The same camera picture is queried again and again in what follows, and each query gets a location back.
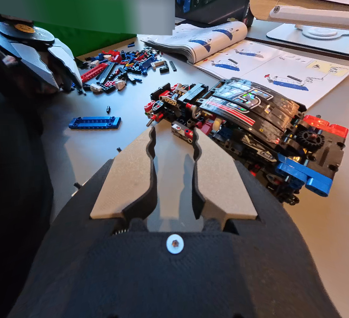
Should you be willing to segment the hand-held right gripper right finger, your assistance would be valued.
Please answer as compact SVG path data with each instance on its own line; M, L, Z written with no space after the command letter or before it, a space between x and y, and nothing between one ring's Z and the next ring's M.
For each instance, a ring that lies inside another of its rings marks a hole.
M193 132L192 208L195 218L255 220L258 213L234 159L200 129Z

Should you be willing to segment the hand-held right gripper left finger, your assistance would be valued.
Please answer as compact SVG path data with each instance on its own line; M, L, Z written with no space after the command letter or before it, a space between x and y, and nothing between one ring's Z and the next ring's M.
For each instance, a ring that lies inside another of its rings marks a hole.
M114 158L91 219L145 220L155 210L155 144L155 127L149 127Z

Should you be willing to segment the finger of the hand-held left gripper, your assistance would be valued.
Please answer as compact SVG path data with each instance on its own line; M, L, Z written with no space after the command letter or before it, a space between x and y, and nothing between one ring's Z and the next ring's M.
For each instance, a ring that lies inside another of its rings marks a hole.
M60 90L57 81L48 66L41 60L36 49L21 43L11 43L11 46L19 54L21 63L26 66L41 85L41 92L58 92Z
M57 61L63 64L64 69L68 72L72 82L79 89L82 89L81 75L70 48L58 38L55 38L53 44L48 47L48 51Z

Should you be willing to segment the pile of toy bricks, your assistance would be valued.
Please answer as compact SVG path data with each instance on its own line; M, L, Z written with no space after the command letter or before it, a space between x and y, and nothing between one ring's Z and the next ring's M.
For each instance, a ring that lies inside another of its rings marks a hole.
M161 74L174 72L177 68L173 61L162 58L163 53L151 46L142 50L108 50L102 51L96 56L85 57L85 62L76 59L77 65L86 72L81 74L82 87L74 83L72 90L76 89L79 94L86 92L111 93L121 91L127 83L136 85L142 83L141 76L147 76L148 70L159 69Z

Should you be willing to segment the blue toy brick panel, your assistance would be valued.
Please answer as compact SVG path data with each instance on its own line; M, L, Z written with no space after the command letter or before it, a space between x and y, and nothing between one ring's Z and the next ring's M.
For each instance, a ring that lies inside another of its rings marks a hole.
M121 117L103 116L103 117L77 117L69 123L70 129L118 129L121 123Z

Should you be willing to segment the light grey desk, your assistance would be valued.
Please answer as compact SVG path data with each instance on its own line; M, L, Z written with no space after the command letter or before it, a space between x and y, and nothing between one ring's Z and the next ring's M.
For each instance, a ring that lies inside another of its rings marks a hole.
M150 70L142 83L129 84L123 91L86 96L76 91L60 93L43 105L42 142L54 189L51 220L54 220L76 191L75 182L85 183L109 159L124 149L145 129L143 112L150 93L167 82L203 83L210 88L218 80L187 64L180 55L164 55L174 62L177 71L161 75ZM70 129L77 117L121 117L118 129ZM174 136L171 125L156 125L158 204L148 220L150 231L196 232L203 219L195 219L191 204L193 147ZM284 204L299 228L316 263L321 280L342 317L348 317L348 140L344 156L327 198L303 188L299 204Z

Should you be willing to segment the person's left hand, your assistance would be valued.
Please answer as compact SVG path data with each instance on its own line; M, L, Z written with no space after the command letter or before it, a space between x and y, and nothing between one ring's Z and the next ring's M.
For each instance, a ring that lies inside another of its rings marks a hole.
M39 51L41 60L53 73L54 79L59 87L66 93L69 93L72 86L72 80L68 76L67 70L63 66L63 63L55 58L48 51Z

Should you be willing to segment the green corrugated plastic bin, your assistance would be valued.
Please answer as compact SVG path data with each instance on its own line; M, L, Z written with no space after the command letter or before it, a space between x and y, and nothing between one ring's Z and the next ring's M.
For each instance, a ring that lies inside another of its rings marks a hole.
M34 21L33 23L35 26L49 31L61 42L66 44L75 57L129 40L131 38L135 38L137 36L136 34L132 33L91 31L37 21Z

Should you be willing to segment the toy brick car model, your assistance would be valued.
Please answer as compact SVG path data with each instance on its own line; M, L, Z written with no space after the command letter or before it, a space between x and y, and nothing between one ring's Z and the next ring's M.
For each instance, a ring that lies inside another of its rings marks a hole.
M281 203L299 203L302 187L328 197L341 165L348 128L255 82L232 78L212 89L202 83L166 83L144 106L150 126L165 119L192 145L200 129L243 163Z

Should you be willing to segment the person's torso in dark clothing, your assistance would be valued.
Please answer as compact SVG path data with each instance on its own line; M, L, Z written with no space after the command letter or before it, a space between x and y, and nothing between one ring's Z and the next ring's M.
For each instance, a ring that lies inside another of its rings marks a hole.
M0 316L15 304L50 226L51 183L36 108L1 94Z

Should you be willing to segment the toy brick instruction manual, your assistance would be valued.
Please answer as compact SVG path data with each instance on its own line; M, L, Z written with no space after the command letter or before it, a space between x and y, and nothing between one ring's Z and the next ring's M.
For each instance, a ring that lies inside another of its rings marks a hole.
M219 80L249 80L307 108L348 79L348 66L282 51L246 36L246 25L235 21L209 28L181 24L171 36L150 35L142 41L184 55L188 63Z

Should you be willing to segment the wooden document stand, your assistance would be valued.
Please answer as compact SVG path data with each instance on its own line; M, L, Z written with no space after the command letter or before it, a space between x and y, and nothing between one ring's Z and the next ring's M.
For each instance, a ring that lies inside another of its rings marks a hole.
M348 61L348 5L325 0L250 0L272 25L267 44Z

